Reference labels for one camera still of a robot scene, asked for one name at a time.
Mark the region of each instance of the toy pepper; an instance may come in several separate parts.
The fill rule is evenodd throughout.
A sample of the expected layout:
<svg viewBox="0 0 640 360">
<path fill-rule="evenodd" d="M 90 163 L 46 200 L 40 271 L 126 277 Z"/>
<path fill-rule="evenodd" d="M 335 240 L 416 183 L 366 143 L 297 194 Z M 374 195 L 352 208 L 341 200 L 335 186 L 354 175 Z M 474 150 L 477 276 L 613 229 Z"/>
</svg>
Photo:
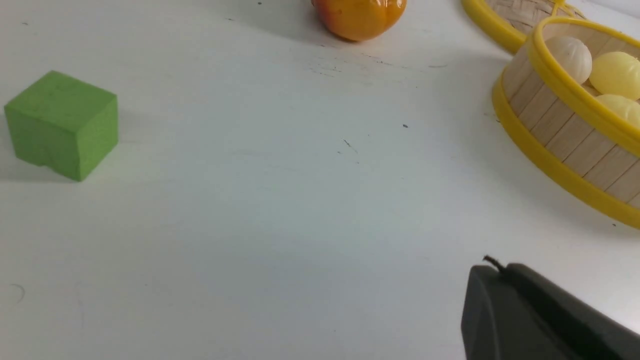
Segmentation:
<svg viewBox="0 0 640 360">
<path fill-rule="evenodd" d="M 311 0 L 329 31 L 352 41 L 372 39 L 391 28 L 406 0 Z"/>
</svg>

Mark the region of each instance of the white table surface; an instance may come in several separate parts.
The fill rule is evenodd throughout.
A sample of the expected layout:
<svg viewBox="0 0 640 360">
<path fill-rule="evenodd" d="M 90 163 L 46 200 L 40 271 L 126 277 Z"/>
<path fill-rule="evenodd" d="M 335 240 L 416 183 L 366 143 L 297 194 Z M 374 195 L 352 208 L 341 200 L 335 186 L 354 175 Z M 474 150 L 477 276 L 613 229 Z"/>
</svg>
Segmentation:
<svg viewBox="0 0 640 360">
<path fill-rule="evenodd" d="M 510 56 L 457 0 L 363 44 L 261 1 L 2 1 L 0 102 L 60 70 L 118 94 L 121 141 L 71 183 L 0 121 L 0 359 L 463 359 L 486 253 L 640 331 L 640 233 L 507 137 Z"/>
</svg>

